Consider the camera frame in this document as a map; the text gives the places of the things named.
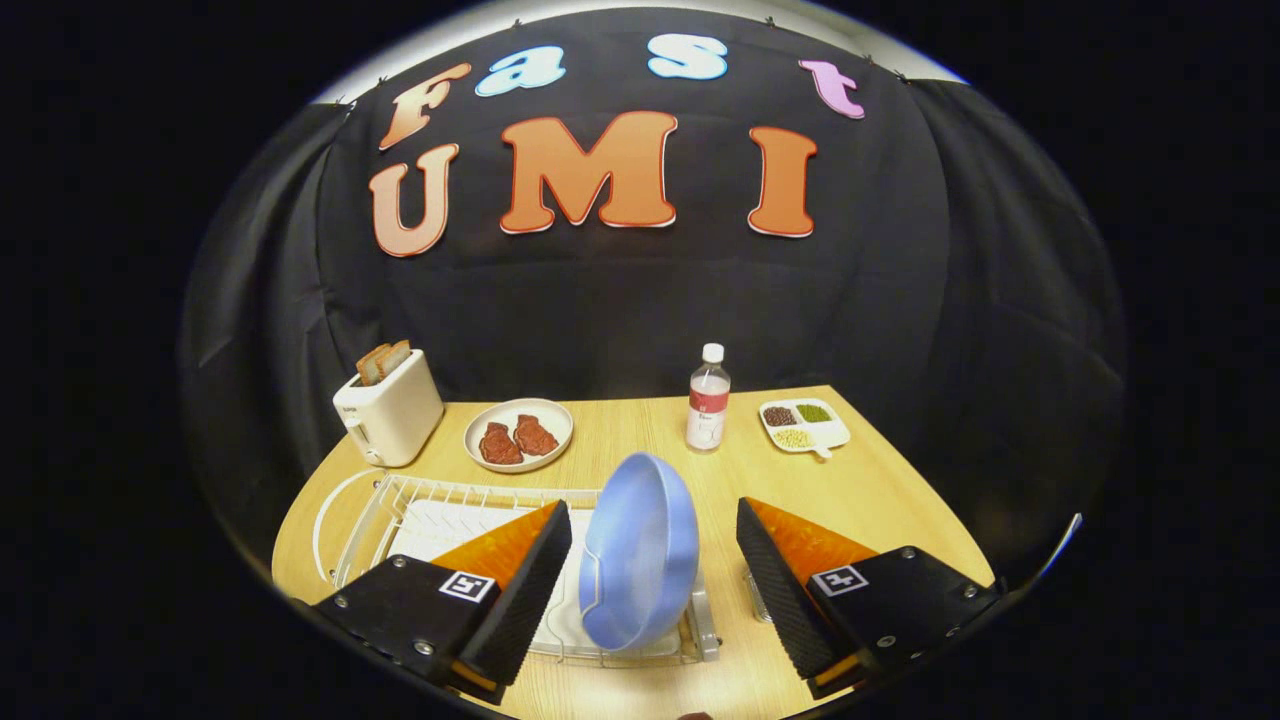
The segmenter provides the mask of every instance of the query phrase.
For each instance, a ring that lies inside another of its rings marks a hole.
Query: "water bottle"
[[[728,411],[728,373],[721,368],[724,346],[703,346],[703,366],[689,378],[689,427],[685,442],[694,452],[713,452],[724,437]]]

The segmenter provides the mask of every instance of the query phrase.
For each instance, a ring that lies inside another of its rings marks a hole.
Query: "white toaster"
[[[357,373],[333,396],[333,406],[365,461],[385,468],[410,464],[444,415],[421,350],[411,350],[375,386],[362,386]]]

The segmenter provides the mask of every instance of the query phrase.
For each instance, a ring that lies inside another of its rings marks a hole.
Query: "divided plate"
[[[810,423],[804,419],[797,409],[800,405],[815,405],[822,407],[827,415],[831,416],[829,420],[822,420],[819,423]],[[791,416],[795,418],[794,425],[771,425],[764,418],[764,411],[771,407],[783,407],[791,411]],[[845,421],[840,419],[836,410],[818,400],[817,397],[803,397],[797,400],[776,400],[772,402],[764,402],[760,405],[760,424],[764,425],[764,432],[768,433],[769,439],[773,445],[783,452],[817,452],[822,457],[831,457],[829,448],[840,447],[850,441],[849,428],[845,427]],[[785,430],[799,430],[809,436],[810,442],[808,445],[788,447],[778,439],[778,433]]]

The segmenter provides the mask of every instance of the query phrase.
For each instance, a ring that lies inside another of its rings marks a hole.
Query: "dish rack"
[[[586,528],[598,489],[544,489],[470,486],[384,471],[347,537],[328,580],[335,589],[362,575],[389,555],[430,561],[498,525],[563,500],[573,541],[547,603],[530,657],[598,667],[648,667],[710,662],[719,659],[703,571],[698,570],[689,605],[680,621],[648,647],[608,652],[586,637],[577,601],[577,574]]]

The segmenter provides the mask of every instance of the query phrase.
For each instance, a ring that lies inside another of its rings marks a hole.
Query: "bottle cap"
[[[703,363],[723,363],[724,346],[718,342],[708,342],[703,346]]]

